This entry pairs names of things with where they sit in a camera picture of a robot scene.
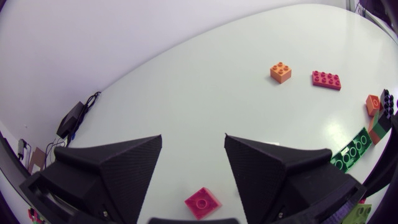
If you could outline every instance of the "white wall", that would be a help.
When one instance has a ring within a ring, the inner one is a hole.
[[[15,151],[18,147],[18,140],[8,131],[8,129],[0,121],[1,134],[7,139],[8,143]],[[30,206],[15,191],[14,187],[8,182],[4,174],[0,170],[0,192],[6,200],[8,206],[14,213],[20,223],[32,223],[28,217],[27,210]]]
[[[303,2],[346,7],[345,0],[8,0],[0,13],[0,119],[15,137],[44,149],[77,101],[161,52]]]

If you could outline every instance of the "green lego brick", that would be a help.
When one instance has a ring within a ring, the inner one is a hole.
[[[372,144],[366,128],[363,128],[355,138],[331,158],[331,163],[339,170],[347,172]]]
[[[379,117],[379,112],[377,111],[376,114],[374,115],[374,117],[372,118],[373,122],[372,122],[371,129],[379,136],[380,139],[382,139],[387,134],[387,132],[379,124],[378,117]]]
[[[351,212],[343,219],[341,224],[365,224],[371,212],[372,205],[357,204]]]

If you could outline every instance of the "pink lego brick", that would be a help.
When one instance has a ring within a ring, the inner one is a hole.
[[[338,75],[332,75],[331,73],[318,71],[312,72],[312,85],[331,88],[334,90],[341,89],[341,83]]]
[[[186,199],[185,204],[197,220],[201,220],[222,206],[206,187],[202,187],[198,192]]]

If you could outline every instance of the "oval table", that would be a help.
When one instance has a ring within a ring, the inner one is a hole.
[[[277,62],[292,68],[283,84],[270,77]],[[396,43],[344,9],[300,4],[262,12],[194,37],[122,77],[103,91],[70,146],[161,134],[139,223],[194,220],[184,200],[201,187],[223,204],[206,220],[246,223],[225,133],[336,153],[368,127],[369,94],[387,88],[398,97],[397,62]],[[341,90],[313,86],[313,70],[338,74]],[[388,136],[348,173],[363,182]],[[373,210],[385,190],[368,199]]]

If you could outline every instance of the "red object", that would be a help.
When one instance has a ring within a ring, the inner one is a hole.
[[[369,95],[366,99],[366,108],[368,109],[368,115],[374,116],[376,111],[380,109],[380,100],[378,96]]]
[[[334,90],[341,89],[341,83],[338,75],[332,75],[331,73],[318,71],[312,72],[312,85],[331,88]]]
[[[376,122],[377,122],[377,117],[374,116],[372,118],[371,122],[369,123],[369,127],[368,127],[368,134],[369,134],[369,137],[372,139],[373,144],[377,144],[381,140],[380,137],[373,130],[373,122],[375,122],[375,119],[376,119]]]
[[[222,206],[206,187],[202,187],[198,192],[186,199],[185,204],[197,220],[201,220]]]

